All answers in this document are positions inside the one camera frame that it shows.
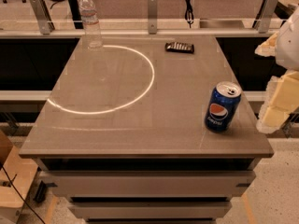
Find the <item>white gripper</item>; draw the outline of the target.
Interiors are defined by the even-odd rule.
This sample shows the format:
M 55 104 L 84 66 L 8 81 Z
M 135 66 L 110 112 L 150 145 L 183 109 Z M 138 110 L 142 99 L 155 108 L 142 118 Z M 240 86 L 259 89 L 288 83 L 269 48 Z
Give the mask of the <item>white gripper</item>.
M 291 69 L 281 77 L 272 76 L 267 83 L 256 128 L 261 133 L 273 133 L 299 107 L 299 7 L 279 32 L 268 37 L 255 53 L 263 57 L 276 56 L 278 65 Z

